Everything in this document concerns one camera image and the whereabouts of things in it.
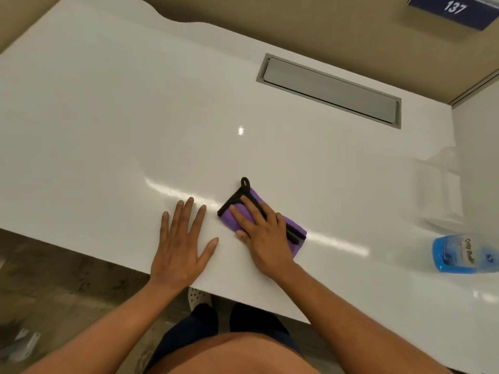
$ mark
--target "finger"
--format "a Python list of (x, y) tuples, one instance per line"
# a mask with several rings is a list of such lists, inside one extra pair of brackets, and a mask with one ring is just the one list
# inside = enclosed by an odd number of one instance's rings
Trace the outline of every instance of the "finger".
[(184, 208), (182, 209), (182, 213), (180, 214), (179, 226), (177, 229), (177, 233), (185, 233), (187, 234), (187, 227), (189, 227), (189, 219), (191, 218), (192, 205), (194, 204), (194, 198), (190, 197)]
[(184, 207), (184, 201), (178, 201), (177, 207), (175, 207), (175, 212), (173, 213), (172, 225), (170, 226), (170, 235), (173, 236), (177, 233), (177, 228), (179, 226), (180, 214), (182, 213), (182, 208)]
[(284, 231), (286, 231), (286, 219), (284, 219), (283, 215), (281, 213), (277, 213), (275, 215), (275, 217), (277, 218), (278, 220), (278, 226), (279, 228), (283, 229)]
[(265, 202), (260, 202), (260, 206), (262, 207), (262, 209), (264, 209), (265, 214), (267, 214), (267, 223), (271, 225), (277, 225), (278, 220), (275, 217), (274, 210), (272, 210), (271, 207)]
[(168, 239), (168, 220), (170, 215), (165, 211), (161, 217), (161, 229), (159, 230), (159, 244), (163, 244)]
[(195, 238), (196, 241), (198, 240), (199, 232), (201, 231), (201, 226), (203, 225), (203, 220), (205, 219), (205, 214), (206, 214), (206, 205), (203, 205), (199, 208), (198, 213), (196, 214), (196, 218), (194, 219), (194, 222), (192, 222), (189, 236)]
[(219, 239), (216, 237), (211, 239), (209, 243), (206, 245), (205, 250), (201, 253), (201, 256), (198, 258), (198, 267), (200, 269), (200, 273), (206, 268), (209, 259), (215, 253), (216, 246), (218, 245)]
[(266, 223), (266, 221), (264, 219), (264, 216), (257, 209), (257, 207), (253, 204), (253, 202), (248, 199), (248, 197), (246, 197), (246, 196), (243, 195), (241, 197), (241, 201), (243, 202), (243, 204), (248, 209), (248, 211), (251, 214), (251, 216), (253, 217), (256, 225), (263, 225), (263, 224)]
[(246, 232), (238, 230), (235, 232), (235, 235), (246, 245), (246, 247), (251, 248), (251, 238)]
[(234, 217), (235, 221), (239, 223), (239, 225), (244, 228), (246, 232), (251, 233), (252, 231), (254, 231), (254, 228), (256, 226), (244, 215), (242, 215), (237, 207), (232, 204), (228, 208), (231, 211), (231, 214)]

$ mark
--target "white desk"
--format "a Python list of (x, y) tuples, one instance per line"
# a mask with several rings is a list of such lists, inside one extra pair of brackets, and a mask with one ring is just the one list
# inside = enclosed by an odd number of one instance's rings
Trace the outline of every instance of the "white desk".
[[(402, 129), (257, 83), (266, 53), (401, 97)], [(305, 320), (216, 217), (247, 176), (309, 231), (315, 278), (443, 364), (499, 372), (497, 277), (438, 273), (416, 213), (447, 105), (139, 0), (62, 0), (0, 56), (0, 126), (2, 228), (148, 272), (192, 195), (200, 245), (220, 237), (194, 286)]]

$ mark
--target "shoe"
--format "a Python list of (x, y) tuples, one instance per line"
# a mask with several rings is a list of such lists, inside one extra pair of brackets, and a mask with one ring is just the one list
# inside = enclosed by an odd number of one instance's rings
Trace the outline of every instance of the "shoe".
[(212, 306), (212, 295), (210, 293), (205, 293), (204, 291), (189, 288), (187, 292), (187, 299), (189, 300), (189, 307), (191, 311), (196, 308), (198, 304), (206, 303), (208, 306)]

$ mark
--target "forearm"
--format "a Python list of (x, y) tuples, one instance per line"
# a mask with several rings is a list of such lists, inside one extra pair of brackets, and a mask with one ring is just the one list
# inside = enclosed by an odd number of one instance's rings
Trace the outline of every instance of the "forearm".
[(353, 307), (293, 264), (275, 279), (348, 374), (450, 374), (427, 354)]
[(151, 283), (25, 374), (111, 374), (176, 295)]

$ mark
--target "concrete floor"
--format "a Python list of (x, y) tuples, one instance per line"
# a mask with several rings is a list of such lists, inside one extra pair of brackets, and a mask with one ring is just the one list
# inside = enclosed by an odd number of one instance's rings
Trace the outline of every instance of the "concrete floor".
[[(0, 361), (0, 372), (19, 373), (62, 346), (135, 294), (148, 277), (0, 229), (0, 326), (14, 322), (41, 333), (29, 358), (19, 363)], [(224, 298), (214, 300), (221, 333), (228, 331), (233, 304)], [(137, 343), (118, 373), (141, 373), (162, 335), (189, 313), (187, 291), (184, 291)], [(281, 320), (310, 364), (324, 374), (342, 373), (325, 343), (308, 324)]]

